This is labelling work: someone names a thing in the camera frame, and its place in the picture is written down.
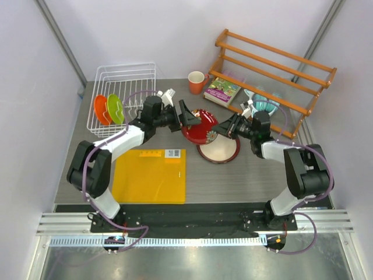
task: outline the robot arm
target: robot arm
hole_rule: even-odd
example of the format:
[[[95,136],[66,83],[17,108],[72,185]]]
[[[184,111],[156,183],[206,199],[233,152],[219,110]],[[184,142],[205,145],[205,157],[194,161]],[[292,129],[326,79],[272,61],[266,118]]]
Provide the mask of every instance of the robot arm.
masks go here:
[[[139,110],[138,116],[129,123],[126,133],[123,130],[104,140],[95,143],[83,141],[78,145],[67,180],[82,191],[85,160],[94,147],[106,143],[90,159],[86,193],[100,212],[117,225],[122,225],[125,217],[119,203],[108,189],[111,163],[126,151],[148,141],[156,133],[157,127],[168,126],[171,132],[175,132],[181,129],[181,125],[200,124],[200,120],[188,110],[182,100],[181,114],[177,115],[172,101],[174,92],[170,89],[165,93],[158,92],[155,96],[147,97],[143,109]],[[275,229],[290,217],[294,207],[301,201],[324,193],[329,186],[329,176],[324,163],[313,153],[306,149],[282,145],[270,136],[270,119],[267,112],[255,113],[250,121],[248,117],[251,115],[251,107],[252,100],[249,100],[242,105],[242,114],[235,113],[227,121],[213,127],[213,130],[232,139],[238,136],[247,138],[255,155],[285,164],[287,188],[268,201],[263,212],[266,224]],[[323,155],[319,145],[313,145],[312,148]]]
[[[299,203],[324,193],[329,187],[329,176],[325,164],[307,149],[277,143],[270,136],[269,114],[256,112],[252,121],[252,100],[241,105],[242,114],[235,113],[213,130],[229,138],[241,136],[250,139],[251,150],[262,159],[272,159],[285,164],[287,188],[266,204],[265,220],[273,228],[283,223]],[[319,145],[310,148],[324,154]]]
[[[157,127],[168,126],[171,132],[175,132],[181,129],[180,123],[182,125],[200,123],[182,100],[180,101],[181,114],[177,115],[172,101],[174,93],[174,90],[169,89],[165,93],[158,92],[155,96],[147,97],[138,116],[129,123],[127,131],[125,128],[95,143],[83,141],[76,149],[67,174],[67,181],[82,191],[85,160],[94,147],[102,145],[93,154],[90,159],[91,165],[87,168],[86,194],[102,214],[118,225],[123,224],[124,215],[108,188],[111,163],[126,151],[148,141],[156,133]]]

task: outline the gray tabletop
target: gray tabletop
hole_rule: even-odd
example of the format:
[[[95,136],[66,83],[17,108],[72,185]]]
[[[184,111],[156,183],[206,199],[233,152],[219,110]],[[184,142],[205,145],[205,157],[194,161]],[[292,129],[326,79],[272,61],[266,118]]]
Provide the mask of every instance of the gray tabletop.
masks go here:
[[[157,80],[157,89],[165,91],[169,88],[176,91],[175,103],[184,99],[189,109],[206,109],[220,122],[232,116],[232,112],[203,99],[202,95],[190,94],[187,79]],[[93,82],[89,82],[59,182],[55,199],[55,203],[58,204],[82,203],[80,193],[67,182],[66,173],[79,142],[99,140],[86,128],[92,91]],[[240,101],[245,99],[247,98],[244,93],[240,92],[234,100],[234,105],[238,107]],[[281,125],[283,119],[278,113],[271,118],[271,121]],[[241,139],[240,153],[233,161],[218,165],[204,160],[198,154],[195,145],[185,139],[180,132],[171,133],[168,128],[158,129],[157,134],[149,142],[138,148],[186,149],[186,202],[264,202],[280,194],[286,187],[284,166],[253,155],[247,139]]]

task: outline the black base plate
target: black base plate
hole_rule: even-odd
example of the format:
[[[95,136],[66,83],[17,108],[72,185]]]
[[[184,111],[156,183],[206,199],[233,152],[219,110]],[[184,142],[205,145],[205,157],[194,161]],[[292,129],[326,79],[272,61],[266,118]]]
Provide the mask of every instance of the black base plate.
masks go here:
[[[283,230],[269,229],[263,221],[265,203],[216,203],[216,204],[184,204],[184,205],[148,205],[130,204],[122,205],[125,212],[127,227],[135,228],[148,225],[149,238],[243,238],[257,236],[254,231]],[[56,212],[67,211],[71,205],[58,205]],[[89,212],[90,208],[76,207],[74,212]],[[297,230],[296,223],[291,223],[293,216],[289,217],[287,230]],[[120,232],[95,217],[91,232]],[[129,232],[130,237],[138,237],[141,232]]]

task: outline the barcode sticker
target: barcode sticker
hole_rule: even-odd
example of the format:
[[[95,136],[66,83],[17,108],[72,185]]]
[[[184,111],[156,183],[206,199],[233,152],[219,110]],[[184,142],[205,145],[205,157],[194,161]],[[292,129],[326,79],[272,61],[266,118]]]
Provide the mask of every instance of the barcode sticker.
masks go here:
[[[181,158],[181,150],[164,150],[164,157],[166,159],[179,159]]]

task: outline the yellow folder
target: yellow folder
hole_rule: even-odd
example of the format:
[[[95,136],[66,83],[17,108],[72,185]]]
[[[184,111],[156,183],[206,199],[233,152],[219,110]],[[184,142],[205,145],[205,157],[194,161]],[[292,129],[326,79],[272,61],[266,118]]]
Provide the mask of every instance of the yellow folder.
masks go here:
[[[185,150],[129,150],[115,161],[119,203],[185,203]]]

